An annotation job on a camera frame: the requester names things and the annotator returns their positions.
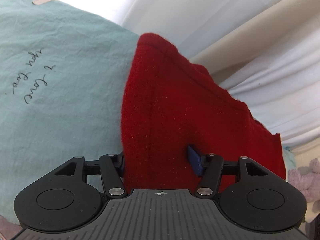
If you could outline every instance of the gray ribbed plate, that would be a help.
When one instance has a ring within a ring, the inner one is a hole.
[[[15,240],[307,240],[297,229],[247,231],[225,219],[211,200],[195,198],[185,189],[159,191],[135,189],[127,198],[110,200],[100,216],[74,231],[25,229]]]

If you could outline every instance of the purple plush toy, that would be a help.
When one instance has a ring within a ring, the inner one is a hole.
[[[289,183],[302,192],[307,202],[313,202],[320,199],[320,162],[319,160],[313,159],[310,162],[310,168],[312,172],[309,172],[306,175],[301,175],[298,170],[288,171]]]

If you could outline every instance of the white crosshair marker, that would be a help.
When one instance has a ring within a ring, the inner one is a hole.
[[[165,192],[163,192],[163,191],[159,191],[159,192],[157,192],[157,193],[155,193],[155,194],[157,194],[157,195],[159,195],[159,196],[163,196],[164,194],[167,194],[167,193],[165,193]]]

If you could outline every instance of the red fabric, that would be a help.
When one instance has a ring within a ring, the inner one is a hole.
[[[194,190],[187,145],[235,161],[246,155],[285,179],[280,135],[216,85],[201,65],[152,33],[140,37],[121,115],[125,187]],[[234,182],[223,178],[221,189]]]

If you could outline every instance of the light blue fabric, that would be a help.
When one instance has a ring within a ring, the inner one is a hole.
[[[59,1],[0,0],[0,214],[10,222],[15,196],[47,172],[121,152],[137,40]]]
[[[296,169],[297,163],[289,147],[282,148],[282,157],[283,157],[284,166],[287,172],[286,178],[288,178],[288,171],[292,169]]]

